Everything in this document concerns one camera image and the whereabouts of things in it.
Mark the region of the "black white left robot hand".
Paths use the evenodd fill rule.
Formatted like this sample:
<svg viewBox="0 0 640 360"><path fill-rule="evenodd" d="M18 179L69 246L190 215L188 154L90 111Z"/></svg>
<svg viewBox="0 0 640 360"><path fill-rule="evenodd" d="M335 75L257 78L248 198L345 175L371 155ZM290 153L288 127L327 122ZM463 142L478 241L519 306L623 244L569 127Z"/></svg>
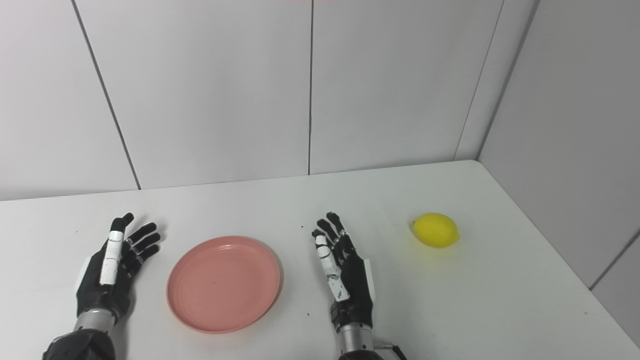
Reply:
<svg viewBox="0 0 640 360"><path fill-rule="evenodd" d="M78 316L101 309L118 324L130 311L134 280L144 263L160 251L162 239L155 222L126 235L134 219L130 212L115 218L103 246L90 257L76 291Z"/></svg>

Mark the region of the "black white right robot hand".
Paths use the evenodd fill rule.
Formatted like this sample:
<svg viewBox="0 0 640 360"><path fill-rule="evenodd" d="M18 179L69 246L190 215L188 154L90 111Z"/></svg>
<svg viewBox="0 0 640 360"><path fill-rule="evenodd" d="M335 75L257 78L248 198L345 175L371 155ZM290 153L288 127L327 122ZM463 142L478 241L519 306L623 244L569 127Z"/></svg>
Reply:
<svg viewBox="0 0 640 360"><path fill-rule="evenodd" d="M318 219L311 233L318 259L333 295L330 317L334 330L347 325L373 327L374 299L368 265L335 212Z"/></svg>

